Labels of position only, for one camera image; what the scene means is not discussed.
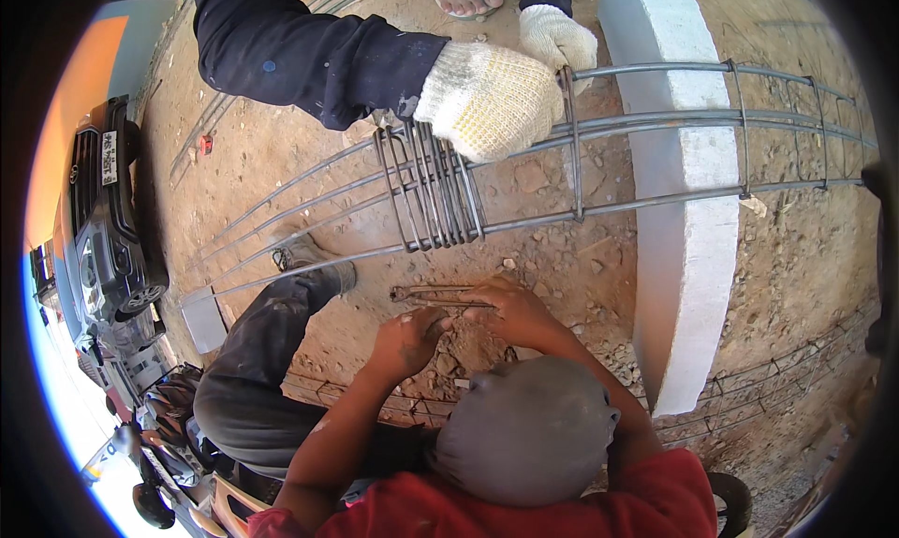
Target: leg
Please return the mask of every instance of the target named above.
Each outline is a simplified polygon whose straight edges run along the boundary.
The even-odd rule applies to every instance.
[[[268,285],[200,381],[193,404],[200,428],[223,453],[264,476],[284,479],[293,454],[326,411],[283,396],[280,385],[309,317],[341,293],[333,269]],[[378,423],[359,477],[420,470],[421,436],[422,427]]]

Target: red shirt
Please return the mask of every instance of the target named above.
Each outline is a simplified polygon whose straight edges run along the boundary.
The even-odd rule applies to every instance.
[[[249,518],[253,538],[309,536],[287,509]],[[316,536],[714,537],[717,512],[700,460],[674,449],[628,466],[609,491],[539,509],[485,503],[439,476],[402,472],[368,488]]]

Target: gloved hand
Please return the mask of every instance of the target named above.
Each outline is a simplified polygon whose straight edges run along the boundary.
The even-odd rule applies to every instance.
[[[555,6],[525,7],[519,18],[525,52],[555,71],[565,65],[574,71],[596,68],[596,37]],[[590,87],[593,78],[575,82],[575,95]]]
[[[546,138],[562,115],[556,77],[538,60],[450,41],[424,80],[413,117],[472,162],[497,162]]]

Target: white concrete curb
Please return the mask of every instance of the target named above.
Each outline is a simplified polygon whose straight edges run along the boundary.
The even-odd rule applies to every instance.
[[[600,0],[615,65],[718,62],[696,0]],[[717,72],[619,75],[626,113],[730,108]],[[732,128],[629,135],[636,197],[739,184]],[[718,347],[736,266],[736,197],[636,211],[634,347],[654,416],[696,408]]]

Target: soil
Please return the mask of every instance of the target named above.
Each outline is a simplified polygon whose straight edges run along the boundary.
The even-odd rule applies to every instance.
[[[815,75],[821,83],[858,100],[865,135],[873,138],[858,73],[824,14],[811,0],[698,2],[721,60],[733,58],[738,63]],[[341,15],[366,17],[376,13],[406,31],[517,48],[517,3],[505,0],[505,5],[482,23],[456,21],[443,14],[433,0],[362,0]],[[596,5],[597,0],[574,0],[575,19],[598,37],[599,65],[612,65],[595,17]],[[267,245],[266,236],[273,226],[192,266],[198,251],[265,195],[333,153],[364,140],[374,126],[362,122],[345,133],[328,131],[296,107],[239,98],[211,130],[214,146],[209,155],[183,150],[190,148],[185,144],[187,137],[217,94],[196,71],[192,0],[184,9],[185,14],[175,16],[169,38],[161,42],[158,67],[147,79],[155,88],[150,89],[153,93],[147,98],[141,122],[147,154],[140,162],[139,181],[147,185],[142,214],[158,232],[171,277],[171,288],[159,305],[168,328],[166,338],[178,360],[209,364],[214,353],[197,354],[179,303]],[[732,106],[738,107],[735,83],[731,77],[725,80]],[[792,84],[787,89],[781,81],[743,75],[741,89],[747,108],[817,114],[814,92],[805,86]],[[827,120],[858,129],[859,117],[849,105],[840,103],[838,116],[833,98],[825,96],[823,109]],[[594,80],[578,98],[577,110],[581,118],[622,114],[615,79]],[[737,141],[742,166],[742,131],[737,132]],[[798,164],[797,143],[801,154]],[[753,129],[749,147],[752,182],[819,177],[825,170],[824,145],[808,134],[794,138],[792,133]],[[826,147],[829,177],[858,175],[863,154],[857,145],[847,143],[844,148],[838,140],[828,139]],[[586,205],[634,197],[626,137],[590,140],[582,154]],[[876,156],[874,150],[864,154],[867,162]],[[489,221],[571,208],[574,196],[565,158],[564,150],[548,150],[478,169],[477,183]],[[210,248],[236,239],[290,207],[378,170],[373,152],[361,150],[275,197]],[[285,221],[301,228],[379,195],[383,189],[380,182],[369,184],[292,214]],[[833,186],[826,191],[764,193],[758,198],[767,207],[765,216],[743,207],[740,212],[737,273],[710,378],[741,372],[801,348],[876,296],[878,207],[872,195],[855,186]],[[389,205],[381,203],[317,229],[313,236],[321,247],[336,253],[369,250],[398,242],[392,220]],[[291,364],[285,391],[291,397],[309,398],[308,393],[298,390],[303,381],[349,383],[368,358],[377,326],[410,308],[389,301],[391,286],[470,285],[503,272],[534,288],[556,317],[578,333],[590,351],[635,394],[641,395],[639,369],[630,344],[637,280],[635,230],[635,214],[627,212],[587,218],[583,224],[565,222],[495,233],[486,242],[453,249],[359,260],[355,263],[357,287],[331,301],[310,320],[307,337]],[[208,252],[210,249],[204,250],[204,255]],[[213,285],[221,292],[276,272],[271,260],[262,256]],[[256,286],[219,298],[227,326],[260,290],[261,286]],[[847,344],[859,347],[861,339],[863,333],[854,331]],[[707,469],[733,473],[757,490],[764,514],[757,509],[753,521],[760,534],[788,508],[787,499],[762,501],[769,497],[765,494],[778,493],[787,486],[795,487],[801,495],[807,488],[801,483],[805,479],[798,475],[802,450],[820,431],[826,412],[838,408],[867,372],[860,358],[862,352],[857,350],[853,358],[836,367],[834,375],[797,400],[793,409],[787,407],[788,412],[771,411],[734,430],[689,442]],[[420,375],[402,385],[401,395],[452,402],[460,392],[455,379],[527,354],[468,323],[462,323],[444,339],[438,351]],[[384,419],[414,421],[391,413]],[[672,422],[676,419],[657,420],[656,424],[662,427]],[[796,493],[782,495],[792,498]]]

